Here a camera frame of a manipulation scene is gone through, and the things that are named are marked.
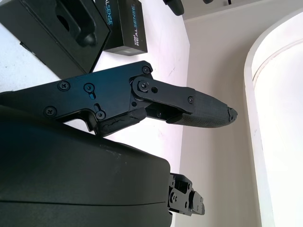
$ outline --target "black bracket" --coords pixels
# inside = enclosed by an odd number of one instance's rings
[[[59,122],[82,119],[104,137],[145,117],[196,127],[221,127],[237,112],[189,87],[152,78],[140,61],[58,82],[0,94],[0,105]]]
[[[184,215],[204,215],[203,198],[192,188],[193,183],[183,175],[170,174],[169,210]]]

